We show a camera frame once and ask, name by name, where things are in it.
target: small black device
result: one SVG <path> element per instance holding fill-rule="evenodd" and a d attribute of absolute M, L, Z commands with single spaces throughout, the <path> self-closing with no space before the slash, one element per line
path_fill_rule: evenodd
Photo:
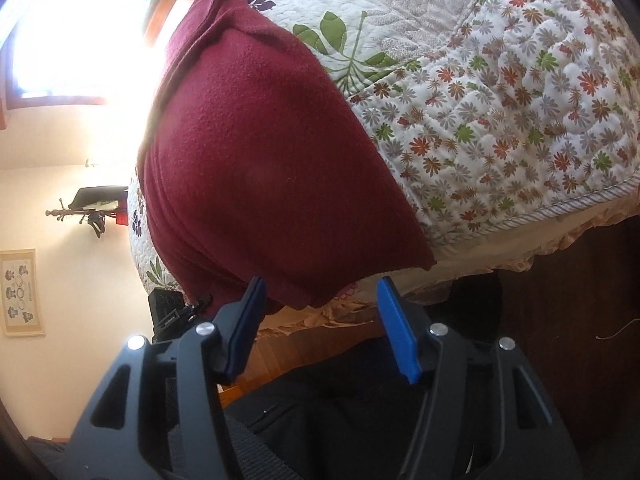
<path fill-rule="evenodd" d="M 184 334 L 202 310 L 211 303 L 211 296 L 201 298 L 193 305 L 185 304 L 184 295 L 176 290 L 155 288 L 148 297 L 154 324 L 153 343 L 175 339 Z"/>

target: orange flower pattern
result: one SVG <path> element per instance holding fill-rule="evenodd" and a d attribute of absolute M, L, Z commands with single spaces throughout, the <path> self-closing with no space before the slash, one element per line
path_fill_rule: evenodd
<path fill-rule="evenodd" d="M 640 182 L 640 46 L 611 0 L 478 0 L 447 50 L 349 102 L 435 244 Z"/>

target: bed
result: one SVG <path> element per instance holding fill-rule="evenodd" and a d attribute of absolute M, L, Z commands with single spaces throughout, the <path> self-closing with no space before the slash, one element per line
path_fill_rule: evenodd
<path fill-rule="evenodd" d="M 638 213 L 640 46 L 611 0 L 248 1 L 314 53 L 413 207 L 437 264 L 392 272 L 402 294 L 527 270 Z M 129 215 L 146 290 L 180 290 L 137 176 Z M 258 336 L 369 322 L 379 277 Z"/>

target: quilted bedspread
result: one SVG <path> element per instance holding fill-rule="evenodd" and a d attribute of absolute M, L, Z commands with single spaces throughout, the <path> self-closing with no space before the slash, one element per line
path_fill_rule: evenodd
<path fill-rule="evenodd" d="M 611 0 L 249 2 L 317 56 L 434 247 L 640 183 L 640 46 Z M 136 189 L 138 269 L 172 288 Z"/>

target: red object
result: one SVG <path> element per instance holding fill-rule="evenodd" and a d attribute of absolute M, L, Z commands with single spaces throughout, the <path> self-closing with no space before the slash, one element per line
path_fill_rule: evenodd
<path fill-rule="evenodd" d="M 247 0 L 196 0 L 138 160 L 152 240 L 194 300 L 252 276 L 321 306 L 377 272 L 434 264 L 414 212 L 318 60 Z"/>
<path fill-rule="evenodd" d="M 118 209 L 121 211 L 116 213 L 116 225 L 129 225 L 129 215 L 127 214 L 126 200 L 118 202 Z"/>

